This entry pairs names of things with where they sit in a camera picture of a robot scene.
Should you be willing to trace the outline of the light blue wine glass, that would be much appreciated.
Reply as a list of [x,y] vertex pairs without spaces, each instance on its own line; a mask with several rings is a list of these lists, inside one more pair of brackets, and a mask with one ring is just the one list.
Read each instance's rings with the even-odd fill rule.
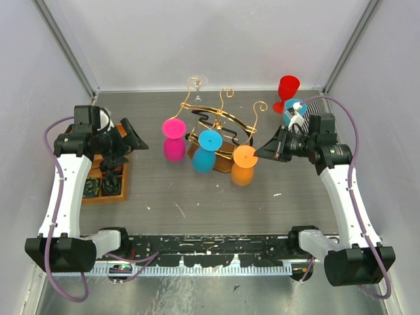
[[289,128],[292,128],[294,124],[303,127],[307,110],[308,106],[302,100],[297,98],[287,100],[283,111],[283,121],[285,125]]

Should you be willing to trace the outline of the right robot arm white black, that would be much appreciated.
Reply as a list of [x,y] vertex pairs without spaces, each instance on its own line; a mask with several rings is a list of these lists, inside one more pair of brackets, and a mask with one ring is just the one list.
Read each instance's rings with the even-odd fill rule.
[[318,259],[332,286],[381,281],[390,285],[388,271],[396,260],[394,249],[384,246],[375,232],[358,190],[354,156],[346,144],[337,142],[333,128],[313,127],[309,134],[298,135],[281,126],[255,156],[280,162],[294,156],[308,158],[333,206],[339,241],[334,242],[315,226],[294,226],[287,238],[291,256]]

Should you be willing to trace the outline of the red wine glass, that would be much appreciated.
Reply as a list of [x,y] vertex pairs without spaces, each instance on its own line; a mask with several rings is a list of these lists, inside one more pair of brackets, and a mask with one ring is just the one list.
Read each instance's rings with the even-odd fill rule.
[[282,114],[285,108],[285,102],[295,96],[299,87],[300,81],[293,75],[285,75],[280,79],[278,85],[278,96],[280,101],[275,102],[272,106],[277,114]]

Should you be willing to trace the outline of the orange wine glass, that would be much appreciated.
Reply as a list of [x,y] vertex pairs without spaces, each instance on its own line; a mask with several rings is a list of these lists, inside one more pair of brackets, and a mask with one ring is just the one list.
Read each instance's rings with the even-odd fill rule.
[[236,148],[233,153],[233,161],[231,169],[231,180],[238,186],[247,186],[253,180],[255,166],[258,157],[255,156],[256,150],[249,145],[241,145]]

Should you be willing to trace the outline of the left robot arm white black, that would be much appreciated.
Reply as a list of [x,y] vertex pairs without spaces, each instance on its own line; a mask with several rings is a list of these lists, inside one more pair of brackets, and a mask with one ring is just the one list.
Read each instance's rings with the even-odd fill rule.
[[132,243],[124,227],[102,228],[87,237],[80,232],[83,190],[94,157],[101,155],[106,167],[115,168],[127,163],[133,150],[148,149],[127,118],[121,126],[124,135],[106,114],[75,119],[53,145],[47,145],[55,166],[50,202],[38,235],[28,238],[24,246],[47,274],[85,273],[105,255],[123,260],[131,254]]

